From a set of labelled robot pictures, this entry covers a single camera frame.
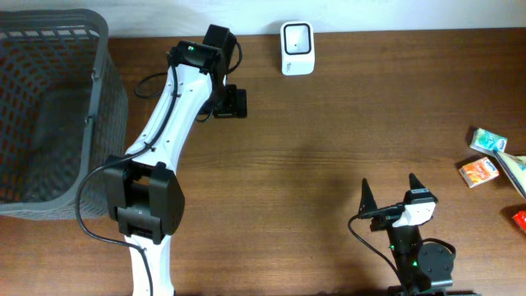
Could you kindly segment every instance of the wooden tabletop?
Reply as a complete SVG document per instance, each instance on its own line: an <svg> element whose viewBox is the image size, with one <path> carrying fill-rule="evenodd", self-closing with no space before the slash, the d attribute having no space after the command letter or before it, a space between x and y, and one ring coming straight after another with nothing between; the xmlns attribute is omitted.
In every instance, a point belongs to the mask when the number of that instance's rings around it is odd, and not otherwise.
<svg viewBox="0 0 526 296"><path fill-rule="evenodd" d="M132 88L166 71L178 41L110 40L130 98L128 145L156 104ZM396 285L347 221L362 178L388 206L412 172L440 201L422 236L458 250L454 288L526 294L526 234L511 219L524 200L505 176L469 189L457 172L482 157L468 147L474 127L526 155L526 30L317 34L308 76L281 74L279 36L239 41L244 59L229 82L247 89L248 118L195 124L178 167L187 199L172 242L178 294L364 295ZM122 237L107 218L88 226ZM391 258L387 233L368 226L356 223ZM0 294L132 293L129 251L88 238L76 221L2 217L0 238Z"/></svg>

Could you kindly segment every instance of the plastic container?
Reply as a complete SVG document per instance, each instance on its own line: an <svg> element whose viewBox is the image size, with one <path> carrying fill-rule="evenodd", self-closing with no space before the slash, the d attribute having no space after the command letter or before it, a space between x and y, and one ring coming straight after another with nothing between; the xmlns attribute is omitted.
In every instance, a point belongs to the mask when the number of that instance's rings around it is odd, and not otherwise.
<svg viewBox="0 0 526 296"><path fill-rule="evenodd" d="M124 149L127 95L96 12L0 12L0 215L73 219L78 184ZM83 217L107 212L94 178Z"/></svg>

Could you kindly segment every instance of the orange packet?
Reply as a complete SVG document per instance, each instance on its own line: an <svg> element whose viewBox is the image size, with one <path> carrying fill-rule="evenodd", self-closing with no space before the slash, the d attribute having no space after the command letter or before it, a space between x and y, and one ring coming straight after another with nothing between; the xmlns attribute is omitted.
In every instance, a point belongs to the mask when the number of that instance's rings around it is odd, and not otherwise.
<svg viewBox="0 0 526 296"><path fill-rule="evenodd" d="M470 188L499 176L499 171L487 157L472 162L471 164L466 164L459 169L459 172Z"/></svg>

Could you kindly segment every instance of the red packet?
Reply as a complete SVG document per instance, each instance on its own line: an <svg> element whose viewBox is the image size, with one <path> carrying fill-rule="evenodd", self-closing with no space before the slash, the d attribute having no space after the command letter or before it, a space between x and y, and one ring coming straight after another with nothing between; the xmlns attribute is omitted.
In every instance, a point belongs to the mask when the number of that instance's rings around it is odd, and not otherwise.
<svg viewBox="0 0 526 296"><path fill-rule="evenodd" d="M526 210L522 210L519 213L515 214L513 216L513 220L515 220L515 223L524 231L526 232Z"/></svg>

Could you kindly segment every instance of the white wall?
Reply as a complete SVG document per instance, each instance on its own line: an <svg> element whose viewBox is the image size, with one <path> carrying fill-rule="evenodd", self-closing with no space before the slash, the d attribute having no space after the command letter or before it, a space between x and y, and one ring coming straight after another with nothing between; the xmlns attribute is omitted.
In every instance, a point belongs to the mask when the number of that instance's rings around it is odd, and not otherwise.
<svg viewBox="0 0 526 296"><path fill-rule="evenodd" d="M526 26L524 0L0 0L1 10L89 8L112 36L203 35L210 23L236 35L277 34L285 21L315 32Z"/></svg>

